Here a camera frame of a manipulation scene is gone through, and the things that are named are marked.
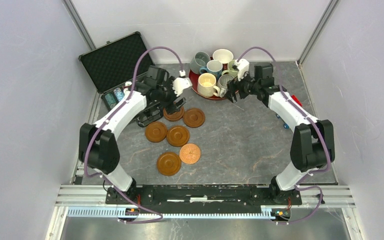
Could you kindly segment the grey striped cup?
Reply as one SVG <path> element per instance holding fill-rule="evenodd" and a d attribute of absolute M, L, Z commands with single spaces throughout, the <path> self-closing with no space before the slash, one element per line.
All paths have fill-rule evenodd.
<path fill-rule="evenodd" d="M 218 96 L 220 98 L 223 98 L 225 96 L 225 94 L 228 91 L 228 83 L 231 82 L 233 79 L 234 79 L 234 77 L 232 75 L 229 75 L 229 74 L 222 75 L 219 78 L 218 83 L 217 83 L 217 87 L 219 88 Z"/>

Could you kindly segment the cream ribbed mug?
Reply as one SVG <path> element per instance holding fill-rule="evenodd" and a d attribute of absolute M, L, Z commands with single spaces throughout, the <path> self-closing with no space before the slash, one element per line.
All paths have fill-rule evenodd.
<path fill-rule="evenodd" d="M 203 73 L 198 78 L 197 92 L 204 97 L 219 97 L 220 88 L 217 79 L 211 73 Z"/>

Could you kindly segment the wooden coaster one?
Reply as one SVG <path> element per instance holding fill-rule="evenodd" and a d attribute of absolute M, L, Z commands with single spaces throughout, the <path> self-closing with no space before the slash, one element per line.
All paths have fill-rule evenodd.
<path fill-rule="evenodd" d="M 166 109 L 163 110 L 163 116 L 166 120 L 170 122 L 176 122 L 183 118 L 185 113 L 185 109 L 182 106 L 179 111 L 176 111 L 175 113 L 168 114 Z"/>

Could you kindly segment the red round tray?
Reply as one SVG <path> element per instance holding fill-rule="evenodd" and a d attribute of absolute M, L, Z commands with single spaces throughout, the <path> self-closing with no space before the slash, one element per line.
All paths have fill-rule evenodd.
<path fill-rule="evenodd" d="M 190 72 L 189 72 L 189 78 L 190 78 L 190 80 L 191 80 L 191 82 L 192 82 L 192 88 L 193 88 L 193 90 L 194 90 L 197 94 L 199 94 L 199 93 L 198 93 L 198 90 L 197 90 L 197 87 L 198 87 L 198 78 L 199 78 L 200 75 L 201 75 L 201 74 L 195 74 L 195 73 L 193 73 L 191 70 L 190 70 Z M 211 100 L 223 100 L 223 99 L 226 98 L 226 95 L 224 95 L 224 97 L 217 97 L 217 96 L 205 97 L 205 96 L 203 96 L 203 95 L 201 95 L 201 94 L 199 94 L 199 95 L 202 96 L 202 97 L 204 97 L 204 98 L 206 98 L 206 99 L 211 99 Z"/>

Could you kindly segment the wooden coaster two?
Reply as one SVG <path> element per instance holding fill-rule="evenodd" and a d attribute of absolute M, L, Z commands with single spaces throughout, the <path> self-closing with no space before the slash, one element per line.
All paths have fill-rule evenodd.
<path fill-rule="evenodd" d="M 189 108 L 184 112 L 183 122 L 190 128 L 202 126 L 206 120 L 204 112 L 199 108 Z"/>

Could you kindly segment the wooden coaster three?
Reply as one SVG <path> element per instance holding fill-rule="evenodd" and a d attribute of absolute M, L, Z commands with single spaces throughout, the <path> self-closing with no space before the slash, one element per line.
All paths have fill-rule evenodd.
<path fill-rule="evenodd" d="M 159 143 L 166 138 L 167 132 L 167 126 L 163 122 L 155 121 L 145 128 L 145 137 L 152 143 Z"/>

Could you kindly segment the wooden coaster four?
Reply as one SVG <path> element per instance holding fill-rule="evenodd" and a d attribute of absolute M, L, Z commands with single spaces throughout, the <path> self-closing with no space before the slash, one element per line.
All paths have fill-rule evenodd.
<path fill-rule="evenodd" d="M 167 131 L 167 142 L 174 147 L 182 147 L 189 142 L 190 132 L 181 125 L 175 125 Z"/>

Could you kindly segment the woven cork coaster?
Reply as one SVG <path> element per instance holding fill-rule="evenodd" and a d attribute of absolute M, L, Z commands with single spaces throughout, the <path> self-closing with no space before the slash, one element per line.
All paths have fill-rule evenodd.
<path fill-rule="evenodd" d="M 181 147 L 179 157 L 185 164 L 195 164 L 201 157 L 201 149 L 194 143 L 187 143 Z"/>

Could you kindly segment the wooden coaster five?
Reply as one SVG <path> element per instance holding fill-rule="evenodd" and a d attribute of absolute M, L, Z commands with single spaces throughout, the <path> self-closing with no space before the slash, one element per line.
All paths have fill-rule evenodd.
<path fill-rule="evenodd" d="M 175 152 L 164 152 L 156 161 L 158 172 L 164 176 L 173 176 L 179 172 L 182 167 L 180 156 Z"/>

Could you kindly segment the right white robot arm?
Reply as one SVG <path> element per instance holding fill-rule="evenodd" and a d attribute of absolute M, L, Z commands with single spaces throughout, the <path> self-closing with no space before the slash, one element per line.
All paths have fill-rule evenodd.
<path fill-rule="evenodd" d="M 335 159 L 334 126 L 309 114 L 283 86 L 275 84 L 272 64 L 256 65 L 253 76 L 247 63 L 234 62 L 232 67 L 237 76 L 228 82 L 225 97 L 235 103 L 254 95 L 292 130 L 290 163 L 271 180 L 268 191 L 273 203 L 282 204 L 306 176 L 330 169 Z"/>

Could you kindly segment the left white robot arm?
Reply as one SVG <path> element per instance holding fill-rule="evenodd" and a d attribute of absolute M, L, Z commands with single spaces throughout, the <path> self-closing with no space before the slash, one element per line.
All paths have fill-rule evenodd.
<path fill-rule="evenodd" d="M 80 127 L 79 160 L 112 183 L 125 204 L 136 200 L 137 190 L 132 187 L 134 179 L 120 164 L 118 137 L 134 118 L 150 107 L 159 106 L 169 114 L 177 112 L 186 101 L 181 94 L 191 86 L 184 69 L 179 71 L 179 77 L 174 77 L 152 65 L 140 80 L 132 79 L 123 99 L 103 118 Z"/>

